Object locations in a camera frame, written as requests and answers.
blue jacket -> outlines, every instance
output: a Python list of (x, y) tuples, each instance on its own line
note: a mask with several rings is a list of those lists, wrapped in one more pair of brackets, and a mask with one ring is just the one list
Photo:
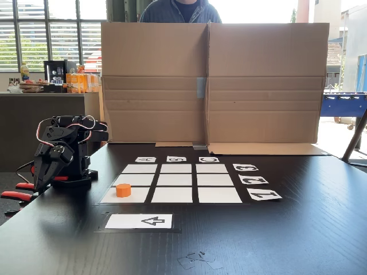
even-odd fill
[[(217, 10), (209, 4), (208, 0), (200, 1), (189, 23), (222, 23)], [(157, 0), (146, 8), (140, 22), (151, 23), (185, 23), (174, 0)]]

person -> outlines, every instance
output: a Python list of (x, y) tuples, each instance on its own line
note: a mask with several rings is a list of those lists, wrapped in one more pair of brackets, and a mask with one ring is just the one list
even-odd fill
[(156, 0), (148, 5), (140, 22), (151, 23), (222, 23), (208, 0)]

window frame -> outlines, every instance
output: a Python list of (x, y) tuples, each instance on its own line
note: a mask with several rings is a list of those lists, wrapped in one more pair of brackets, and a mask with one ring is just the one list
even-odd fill
[(107, 11), (106, 11), (106, 19), (96, 19), (96, 20), (94, 20), (94, 19), (81, 19), (80, 18), (80, 0), (75, 0), (76, 19), (50, 19), (48, 0), (44, 0), (44, 9), (45, 9), (45, 18), (44, 19), (19, 18), (19, 15), (18, 15), (18, 0), (13, 0), (13, 19), (10, 19), (10, 18), (2, 19), (2, 18), (0, 18), (0, 22), (13, 23), (14, 24), (15, 47), (16, 47), (16, 50), (17, 50), (17, 62), (18, 62), (18, 73), (21, 70), (21, 65), (22, 65), (22, 61), (23, 61), (19, 23), (21, 23), (21, 22), (42, 22), (42, 23), (45, 23), (48, 60), (52, 60), (52, 44), (51, 44), (52, 42), (51, 42), (50, 24), (54, 23), (54, 22), (76, 23), (79, 64), (84, 65), (82, 36), (81, 36), (81, 24), (82, 23), (107, 22)]

bottle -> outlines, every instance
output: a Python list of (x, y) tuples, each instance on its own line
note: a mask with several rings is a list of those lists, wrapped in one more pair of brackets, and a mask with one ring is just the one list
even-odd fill
[(26, 81), (26, 80), (29, 79), (29, 69), (28, 69), (28, 66), (27, 66), (26, 62), (23, 61), (22, 64), (23, 64), (21, 66), (22, 81)]

robotic arm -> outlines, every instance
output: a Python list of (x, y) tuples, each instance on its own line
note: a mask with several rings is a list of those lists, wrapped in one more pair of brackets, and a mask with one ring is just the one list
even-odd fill
[[(52, 126), (46, 127), (34, 155), (34, 189), (43, 193), (48, 184), (55, 186), (80, 186), (91, 184), (96, 171), (88, 169), (87, 142), (108, 140), (106, 123), (91, 116), (53, 117)], [(55, 180), (63, 176), (66, 180)]]

